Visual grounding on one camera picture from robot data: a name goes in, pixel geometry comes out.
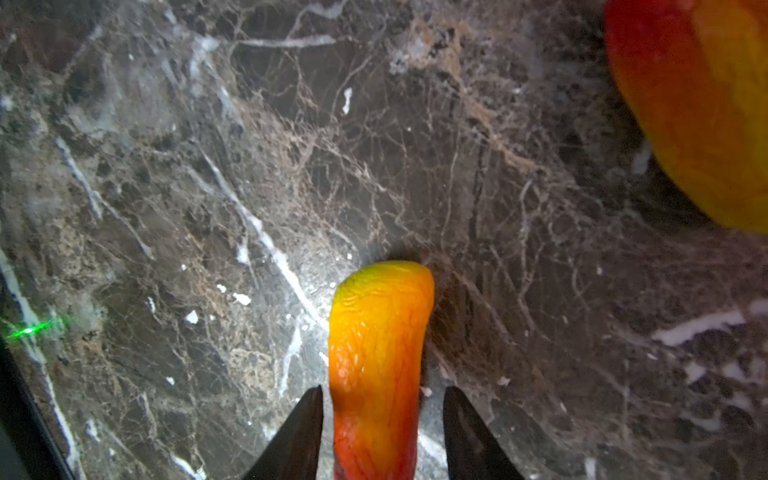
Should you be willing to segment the red-yellow fake mango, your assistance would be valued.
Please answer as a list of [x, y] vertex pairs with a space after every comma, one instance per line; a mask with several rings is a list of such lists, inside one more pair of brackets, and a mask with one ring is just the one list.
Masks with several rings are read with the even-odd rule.
[[371, 264], [337, 288], [329, 318], [336, 479], [411, 479], [422, 352], [435, 298], [431, 271]]
[[608, 1], [604, 38], [662, 170], [713, 221], [766, 233], [766, 2]]

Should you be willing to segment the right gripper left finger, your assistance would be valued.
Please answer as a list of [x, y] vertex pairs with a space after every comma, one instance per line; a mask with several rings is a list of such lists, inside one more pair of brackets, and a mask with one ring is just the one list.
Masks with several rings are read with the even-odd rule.
[[315, 480], [323, 421], [323, 391], [315, 386], [303, 394], [243, 479]]

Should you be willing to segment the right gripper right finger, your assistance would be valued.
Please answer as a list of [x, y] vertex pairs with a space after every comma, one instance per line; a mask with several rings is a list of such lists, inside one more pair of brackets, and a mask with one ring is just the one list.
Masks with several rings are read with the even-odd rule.
[[459, 387], [446, 388], [442, 415], [450, 480], [524, 479]]

